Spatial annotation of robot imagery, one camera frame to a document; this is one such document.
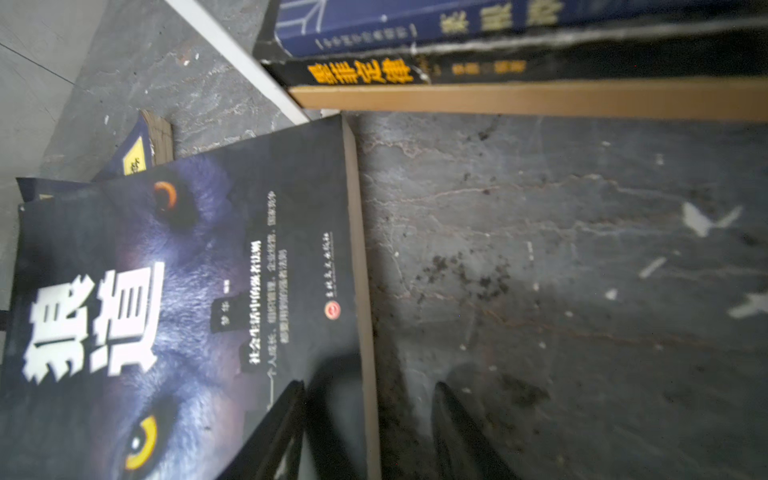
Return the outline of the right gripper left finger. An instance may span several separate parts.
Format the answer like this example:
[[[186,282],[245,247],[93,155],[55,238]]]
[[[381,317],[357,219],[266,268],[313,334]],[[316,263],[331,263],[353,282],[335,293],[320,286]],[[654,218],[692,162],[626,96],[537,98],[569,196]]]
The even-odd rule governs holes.
[[[218,480],[296,480],[306,411],[303,381],[290,382]]]

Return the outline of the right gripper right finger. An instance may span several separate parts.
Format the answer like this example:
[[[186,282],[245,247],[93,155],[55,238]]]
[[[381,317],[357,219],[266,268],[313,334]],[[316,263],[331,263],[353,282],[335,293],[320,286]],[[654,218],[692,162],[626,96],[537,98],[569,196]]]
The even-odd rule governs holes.
[[[431,425],[440,479],[519,478],[444,382],[434,388]]]

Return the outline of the black book white characters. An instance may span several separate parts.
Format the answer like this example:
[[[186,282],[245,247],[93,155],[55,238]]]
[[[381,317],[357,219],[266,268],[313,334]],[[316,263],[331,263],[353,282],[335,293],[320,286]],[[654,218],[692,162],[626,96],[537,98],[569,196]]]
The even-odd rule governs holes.
[[[279,478],[381,475],[357,148],[335,115],[22,203],[5,479],[214,479],[287,389]]]

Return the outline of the navy book yellow label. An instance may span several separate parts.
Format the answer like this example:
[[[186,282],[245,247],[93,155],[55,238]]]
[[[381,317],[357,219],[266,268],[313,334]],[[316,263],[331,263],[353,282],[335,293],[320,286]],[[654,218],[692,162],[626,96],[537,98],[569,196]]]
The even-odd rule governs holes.
[[[531,27],[731,12],[748,1],[272,1],[253,54],[261,59],[467,40]]]

